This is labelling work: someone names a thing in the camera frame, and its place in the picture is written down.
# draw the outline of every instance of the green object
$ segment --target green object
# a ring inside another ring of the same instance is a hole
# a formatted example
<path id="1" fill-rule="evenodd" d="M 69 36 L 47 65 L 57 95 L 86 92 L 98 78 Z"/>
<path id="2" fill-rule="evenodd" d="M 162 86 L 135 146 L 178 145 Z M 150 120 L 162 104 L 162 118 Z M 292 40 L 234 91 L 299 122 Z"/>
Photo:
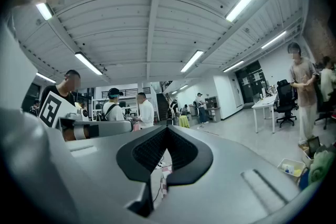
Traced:
<path id="1" fill-rule="evenodd" d="M 310 166 L 310 173 L 308 176 L 309 185 L 325 177 L 334 158 L 335 153 L 328 151 L 323 151 L 315 155 L 314 162 Z"/>

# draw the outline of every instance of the floor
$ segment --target floor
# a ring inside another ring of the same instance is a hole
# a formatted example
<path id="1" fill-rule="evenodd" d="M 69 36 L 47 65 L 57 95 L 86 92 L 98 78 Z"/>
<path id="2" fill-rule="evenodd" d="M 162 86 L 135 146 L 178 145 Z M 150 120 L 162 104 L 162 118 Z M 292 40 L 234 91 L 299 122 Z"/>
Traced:
<path id="1" fill-rule="evenodd" d="M 192 126 L 191 129 L 217 134 L 220 137 L 238 142 L 262 156 L 275 166 L 278 166 L 282 159 L 293 159 L 301 161 L 301 149 L 299 141 L 299 111 L 294 110 L 297 116 L 295 126 L 291 123 L 275 124 L 275 133 L 272 133 L 272 120 L 264 120 L 262 109 L 257 111 L 258 133 L 255 133 L 253 109 L 243 109 L 230 118 L 218 122 L 203 124 L 203 128 L 197 129 L 200 125 Z M 327 129 L 323 129 L 324 121 L 318 121 L 313 129 L 313 134 L 318 136 L 320 142 L 329 145 L 336 140 L 336 121 L 328 120 Z"/>

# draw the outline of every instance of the doorway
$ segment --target doorway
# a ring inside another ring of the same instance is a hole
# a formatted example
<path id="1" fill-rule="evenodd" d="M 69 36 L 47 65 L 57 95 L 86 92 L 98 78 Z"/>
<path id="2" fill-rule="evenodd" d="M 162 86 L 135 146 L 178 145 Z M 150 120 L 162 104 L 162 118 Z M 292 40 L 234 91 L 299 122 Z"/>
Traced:
<path id="1" fill-rule="evenodd" d="M 262 82 L 266 83 L 259 61 L 255 61 L 236 72 L 244 103 L 254 103 L 262 94 Z"/>
<path id="2" fill-rule="evenodd" d="M 233 91 L 233 95 L 235 98 L 235 103 L 236 103 L 236 107 L 239 107 L 242 105 L 242 100 L 240 99 L 240 95 L 239 95 L 239 88 L 238 88 L 238 84 L 236 81 L 235 76 L 230 76 L 230 83 L 231 83 L 231 88 Z"/>

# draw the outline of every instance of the box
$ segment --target box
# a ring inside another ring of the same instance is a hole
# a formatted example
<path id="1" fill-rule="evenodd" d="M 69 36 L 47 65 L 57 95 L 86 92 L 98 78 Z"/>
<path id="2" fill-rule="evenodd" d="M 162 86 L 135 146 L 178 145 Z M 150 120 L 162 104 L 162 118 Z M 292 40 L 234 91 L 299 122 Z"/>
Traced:
<path id="1" fill-rule="evenodd" d="M 289 174 L 289 173 L 286 173 L 284 170 L 281 169 L 282 165 L 283 164 L 288 164 L 288 165 L 291 165 L 294 167 L 294 170 L 297 170 L 297 169 L 300 169 L 301 170 L 301 173 L 300 175 L 292 175 L 292 174 Z M 303 172 L 303 169 L 305 168 L 305 164 L 302 163 L 302 162 L 298 162 L 298 161 L 293 161 L 292 159 L 283 159 L 281 161 L 281 163 L 278 165 L 278 169 L 280 171 L 282 171 L 283 173 L 285 173 L 290 179 L 292 179 L 294 182 L 297 182 L 299 180 L 299 178 L 301 177 L 302 175 L 302 172 Z"/>

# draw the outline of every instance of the cable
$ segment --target cable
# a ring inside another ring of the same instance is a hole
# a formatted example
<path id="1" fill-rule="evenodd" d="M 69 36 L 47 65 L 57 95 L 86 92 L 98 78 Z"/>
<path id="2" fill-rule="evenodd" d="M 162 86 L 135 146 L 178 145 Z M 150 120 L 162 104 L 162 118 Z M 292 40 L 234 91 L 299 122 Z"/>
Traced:
<path id="1" fill-rule="evenodd" d="M 157 199 L 159 193 L 160 193 L 160 189 L 161 189 L 161 182 L 160 182 L 160 187 L 159 187 L 159 191 L 157 192 L 156 198 L 153 200 L 153 203 L 155 202 L 155 200 Z"/>

